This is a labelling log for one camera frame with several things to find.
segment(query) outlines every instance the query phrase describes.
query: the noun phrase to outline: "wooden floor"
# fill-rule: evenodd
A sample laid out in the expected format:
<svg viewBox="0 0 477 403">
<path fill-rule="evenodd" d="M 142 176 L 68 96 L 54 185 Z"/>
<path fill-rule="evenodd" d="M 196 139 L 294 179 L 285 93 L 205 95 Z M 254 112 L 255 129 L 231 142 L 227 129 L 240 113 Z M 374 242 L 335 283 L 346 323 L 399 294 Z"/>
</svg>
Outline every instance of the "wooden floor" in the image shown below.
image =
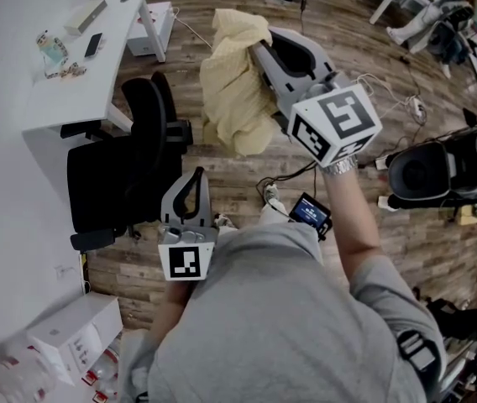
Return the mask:
<svg viewBox="0 0 477 403">
<path fill-rule="evenodd" d="M 160 2 L 169 0 L 148 0 Z M 272 25 L 301 30 L 298 3 L 282 5 L 272 0 L 171 0 L 181 9 L 179 18 L 189 23 L 201 36 L 212 42 L 212 16 L 215 8 L 236 8 L 266 17 Z M 354 79 L 371 73 L 388 82 L 398 97 L 417 93 L 409 71 L 399 60 L 405 51 L 391 43 L 387 25 L 400 26 L 409 14 L 389 8 L 376 25 L 368 20 L 380 0 L 307 0 L 303 15 L 304 34 L 328 52 L 334 63 Z M 113 101 L 125 112 L 119 90 L 126 80 L 163 71 L 173 91 L 179 118 L 189 119 L 194 128 L 195 145 L 184 159 L 184 170 L 202 165 L 210 176 L 212 208 L 228 214 L 239 227 L 255 223 L 261 200 L 255 184 L 259 177 L 291 173 L 310 161 L 304 149 L 278 135 L 270 147 L 258 156 L 233 158 L 217 144 L 204 144 L 201 134 L 202 89 L 199 82 L 201 62 L 210 50 L 185 26 L 175 23 L 167 51 L 167 61 L 159 64 L 154 57 L 134 58 L 125 52 L 119 70 Z M 477 83 L 470 65 L 452 69 L 447 81 L 438 63 L 427 53 L 410 56 L 413 74 L 427 106 L 427 125 L 417 134 L 417 141 L 462 128 L 462 108 L 477 113 Z M 389 93 L 371 83 L 372 101 L 378 114 L 395 102 Z M 406 112 L 398 107 L 383 119 L 384 130 L 360 156 L 373 159 L 384 149 L 394 148 L 398 139 L 408 136 L 400 147 L 409 144 L 417 130 Z M 378 195 L 389 193 L 386 175 L 367 168 L 359 173 L 360 183 L 380 227 L 382 246 L 393 258 L 397 269 L 410 286 L 419 285 L 422 294 L 443 296 L 455 303 L 470 299 L 477 305 L 477 226 L 461 228 L 447 224 L 446 212 L 415 210 L 390 213 L 376 206 Z M 305 174 L 279 184 L 283 202 L 291 207 L 303 191 L 312 193 L 314 175 Z M 328 203 L 323 187 L 317 184 L 317 197 Z M 89 279 L 92 289 L 119 296 L 125 327 L 150 327 L 164 287 L 156 247 L 156 225 L 138 226 L 143 237 L 137 243 L 120 238 L 112 247 L 91 253 Z M 322 244 L 327 273 L 347 285 L 338 259 L 333 236 Z"/>
</svg>

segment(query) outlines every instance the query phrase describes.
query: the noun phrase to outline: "display screen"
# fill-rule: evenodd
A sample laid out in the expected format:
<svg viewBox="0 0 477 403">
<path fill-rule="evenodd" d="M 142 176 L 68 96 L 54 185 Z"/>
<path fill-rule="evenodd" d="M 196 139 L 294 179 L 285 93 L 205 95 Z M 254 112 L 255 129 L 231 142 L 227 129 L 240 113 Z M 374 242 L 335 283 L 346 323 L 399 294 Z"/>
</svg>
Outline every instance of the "display screen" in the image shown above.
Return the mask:
<svg viewBox="0 0 477 403">
<path fill-rule="evenodd" d="M 296 204 L 293 212 L 300 217 L 303 222 L 315 228 L 320 228 L 328 217 L 326 213 L 305 198 L 302 198 L 298 204 Z"/>
</svg>

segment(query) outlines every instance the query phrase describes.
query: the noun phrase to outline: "white wall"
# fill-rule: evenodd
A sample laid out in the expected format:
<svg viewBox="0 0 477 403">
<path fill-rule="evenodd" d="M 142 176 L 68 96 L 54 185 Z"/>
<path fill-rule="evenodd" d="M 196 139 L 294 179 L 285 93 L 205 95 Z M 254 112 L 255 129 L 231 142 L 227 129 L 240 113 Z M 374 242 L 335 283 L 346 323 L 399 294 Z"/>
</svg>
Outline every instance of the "white wall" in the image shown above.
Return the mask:
<svg viewBox="0 0 477 403">
<path fill-rule="evenodd" d="M 24 140 L 18 128 L 33 85 L 34 40 L 51 19 L 81 1 L 0 0 L 0 342 L 81 294 L 66 194 L 72 143 L 51 131 Z M 76 270 L 58 280 L 58 265 Z M 48 401 L 81 401 L 82 391 L 62 390 Z"/>
</svg>

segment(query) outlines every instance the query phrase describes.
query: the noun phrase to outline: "desk leg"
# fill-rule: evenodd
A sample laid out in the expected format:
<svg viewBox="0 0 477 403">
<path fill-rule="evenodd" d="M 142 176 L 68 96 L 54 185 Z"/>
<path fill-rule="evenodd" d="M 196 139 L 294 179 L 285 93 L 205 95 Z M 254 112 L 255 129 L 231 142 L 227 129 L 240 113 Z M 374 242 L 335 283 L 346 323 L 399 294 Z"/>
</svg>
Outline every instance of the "desk leg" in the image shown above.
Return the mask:
<svg viewBox="0 0 477 403">
<path fill-rule="evenodd" d="M 379 18 L 380 18 L 380 15 L 382 15 L 382 13 L 384 13 L 384 11 L 386 10 L 386 8 L 390 5 L 390 3 L 392 2 L 393 0 L 384 0 L 378 9 L 376 9 L 375 13 L 373 13 L 373 16 L 371 17 L 370 19 L 370 24 L 374 24 L 376 23 Z"/>
<path fill-rule="evenodd" d="M 141 17 L 141 22 L 145 27 L 147 36 L 149 37 L 149 42 L 155 51 L 156 58 L 160 63 L 165 62 L 164 46 L 162 46 L 162 42 L 160 42 L 160 38 L 156 33 L 155 26 L 153 25 L 153 19 L 151 18 L 151 14 L 147 9 L 145 1 L 139 7 L 139 16 Z"/>
<path fill-rule="evenodd" d="M 110 103 L 107 109 L 107 118 L 121 128 L 125 133 L 130 133 L 132 120 Z"/>
</svg>

